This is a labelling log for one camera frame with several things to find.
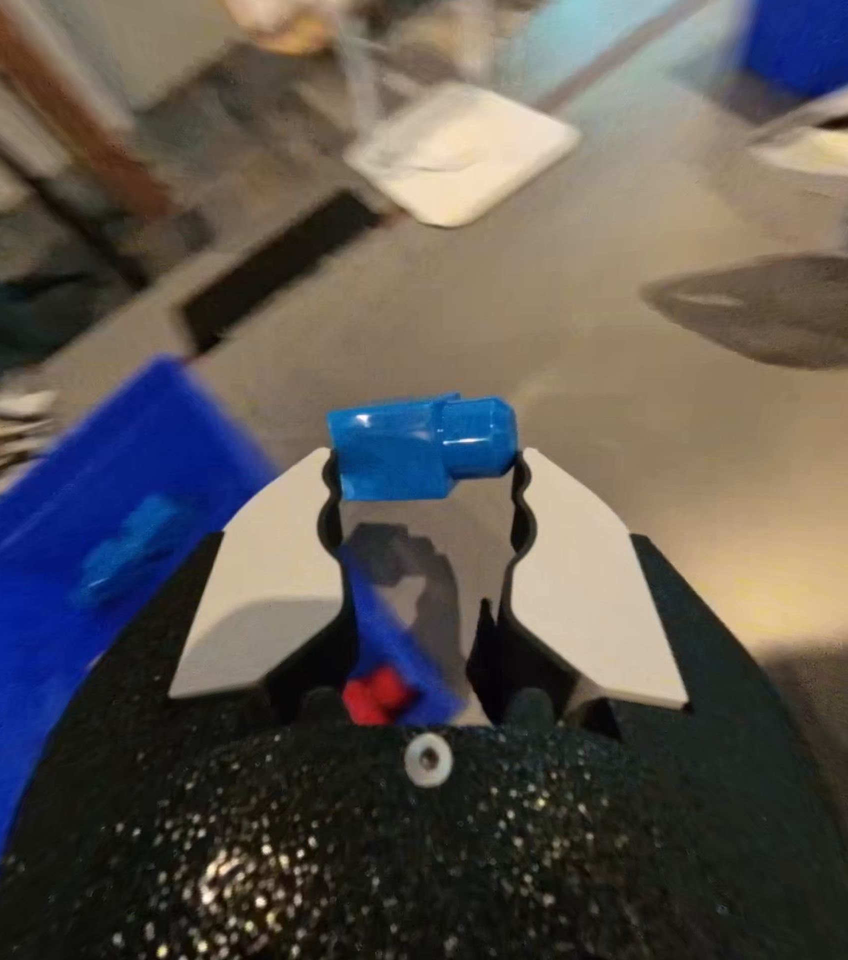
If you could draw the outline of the blue plastic bin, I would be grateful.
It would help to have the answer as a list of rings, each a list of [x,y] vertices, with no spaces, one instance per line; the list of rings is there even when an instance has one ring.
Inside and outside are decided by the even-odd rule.
[[[740,65],[806,98],[848,85],[848,1],[751,2]]]
[[[177,362],[121,388],[0,498],[0,958],[424,958],[400,855],[408,734],[346,683],[408,635],[339,557],[358,655],[342,689],[168,697],[221,531],[278,478]]]

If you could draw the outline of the blue mega block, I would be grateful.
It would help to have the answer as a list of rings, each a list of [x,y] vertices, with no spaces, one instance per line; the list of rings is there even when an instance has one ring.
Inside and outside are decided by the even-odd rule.
[[[326,415],[339,481],[351,501],[447,498],[463,481],[498,478],[519,452],[513,408],[449,392]]]

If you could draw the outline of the wooden post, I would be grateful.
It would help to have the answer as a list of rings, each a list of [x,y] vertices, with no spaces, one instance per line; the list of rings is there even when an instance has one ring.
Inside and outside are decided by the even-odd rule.
[[[174,210],[166,186],[87,109],[2,2],[0,73],[125,210],[147,221],[162,219]]]

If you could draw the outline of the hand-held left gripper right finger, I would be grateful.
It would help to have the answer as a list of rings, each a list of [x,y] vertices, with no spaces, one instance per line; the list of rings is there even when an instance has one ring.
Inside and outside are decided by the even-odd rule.
[[[536,448],[515,494],[532,520],[517,550],[509,607],[517,626],[570,668],[566,707],[599,699],[690,702],[630,531],[594,492]]]

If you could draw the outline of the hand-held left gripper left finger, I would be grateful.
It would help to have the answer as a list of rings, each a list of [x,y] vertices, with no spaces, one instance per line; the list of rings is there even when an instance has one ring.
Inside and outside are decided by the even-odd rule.
[[[314,687],[342,689],[358,628],[339,556],[339,501],[334,454],[319,447],[226,524],[170,699],[259,689],[300,700]]]

